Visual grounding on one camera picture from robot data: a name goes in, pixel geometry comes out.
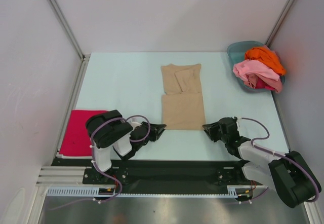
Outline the beige t shirt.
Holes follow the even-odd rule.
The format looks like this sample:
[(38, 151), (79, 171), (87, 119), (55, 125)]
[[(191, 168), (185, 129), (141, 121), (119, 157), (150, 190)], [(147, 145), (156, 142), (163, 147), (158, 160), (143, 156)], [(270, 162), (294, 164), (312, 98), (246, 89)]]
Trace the beige t shirt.
[(200, 81), (201, 64), (161, 67), (162, 120), (168, 130), (202, 130), (206, 123)]

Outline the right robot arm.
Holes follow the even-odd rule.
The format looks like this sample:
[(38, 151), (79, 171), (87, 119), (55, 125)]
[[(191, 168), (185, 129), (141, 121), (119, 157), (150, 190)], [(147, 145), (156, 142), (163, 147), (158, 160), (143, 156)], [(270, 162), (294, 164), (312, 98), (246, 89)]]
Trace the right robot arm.
[(281, 153), (257, 143), (268, 139), (269, 132), (252, 139), (241, 136), (237, 117), (222, 118), (202, 128), (211, 141), (222, 141), (228, 153), (240, 159), (233, 172), (237, 183), (260, 183), (275, 191), (290, 208), (318, 200), (321, 185), (300, 153)]

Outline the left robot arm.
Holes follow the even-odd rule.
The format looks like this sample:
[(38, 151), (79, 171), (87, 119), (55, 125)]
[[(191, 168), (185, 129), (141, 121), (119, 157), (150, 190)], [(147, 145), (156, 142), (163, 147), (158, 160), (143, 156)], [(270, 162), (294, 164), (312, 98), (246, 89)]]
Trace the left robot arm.
[(109, 182), (113, 179), (111, 151), (127, 161), (149, 142), (157, 141), (166, 127), (166, 124), (153, 124), (142, 115), (124, 118), (118, 110), (90, 117), (86, 130), (91, 141), (94, 177), (100, 183)]

